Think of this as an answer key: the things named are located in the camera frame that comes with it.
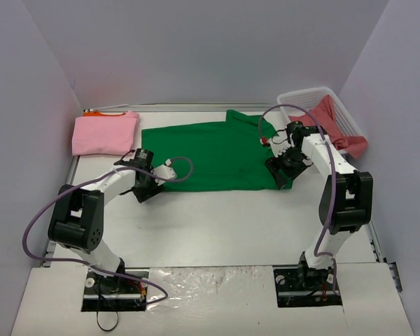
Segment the green t shirt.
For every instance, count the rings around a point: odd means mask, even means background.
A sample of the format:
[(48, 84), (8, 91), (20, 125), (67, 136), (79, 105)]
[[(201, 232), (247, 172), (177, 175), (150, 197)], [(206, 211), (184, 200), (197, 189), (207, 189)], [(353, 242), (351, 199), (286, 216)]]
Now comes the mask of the green t shirt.
[(265, 166), (272, 151), (260, 144), (260, 136), (274, 133), (274, 126), (259, 116), (228, 110), (224, 121), (144, 129), (141, 145), (153, 152), (153, 166), (176, 158), (177, 175), (188, 177), (166, 183), (167, 192), (274, 190)]

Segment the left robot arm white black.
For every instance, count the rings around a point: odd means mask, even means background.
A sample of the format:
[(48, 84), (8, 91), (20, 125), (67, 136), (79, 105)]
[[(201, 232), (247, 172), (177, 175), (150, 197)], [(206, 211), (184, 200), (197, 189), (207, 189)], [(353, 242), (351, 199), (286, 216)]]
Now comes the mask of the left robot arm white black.
[(172, 161), (153, 166), (154, 153), (138, 148), (134, 157), (123, 157), (97, 182), (74, 190), (57, 200), (48, 238), (76, 253), (82, 261), (98, 268), (101, 284), (112, 293), (127, 284), (125, 263), (104, 242), (104, 207), (115, 197), (133, 193), (140, 203), (161, 193), (165, 181), (175, 179)]

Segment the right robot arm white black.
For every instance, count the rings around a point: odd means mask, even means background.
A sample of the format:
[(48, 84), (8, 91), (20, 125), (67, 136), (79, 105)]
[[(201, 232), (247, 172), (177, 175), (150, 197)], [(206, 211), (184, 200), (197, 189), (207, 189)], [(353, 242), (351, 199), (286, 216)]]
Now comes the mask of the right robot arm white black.
[(261, 140), (272, 149), (273, 156), (265, 166), (277, 188), (284, 189), (310, 166), (315, 166), (325, 180), (318, 206), (322, 229), (302, 253), (296, 272), (298, 284), (312, 289), (322, 276), (334, 275), (335, 257), (341, 247), (370, 222), (373, 177), (349, 164), (322, 127), (295, 121), (284, 132), (283, 136)]

